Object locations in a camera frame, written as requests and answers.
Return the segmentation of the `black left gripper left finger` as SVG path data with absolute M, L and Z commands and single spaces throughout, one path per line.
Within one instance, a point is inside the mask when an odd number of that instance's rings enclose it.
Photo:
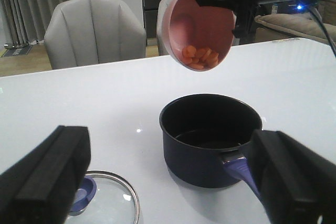
M 64 223 L 90 160 L 88 128 L 58 126 L 1 174 L 1 223 Z

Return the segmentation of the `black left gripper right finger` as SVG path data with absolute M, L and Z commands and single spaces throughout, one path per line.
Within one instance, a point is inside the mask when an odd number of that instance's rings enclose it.
M 270 223 L 335 223 L 335 164 L 280 131 L 255 130 L 246 157 Z

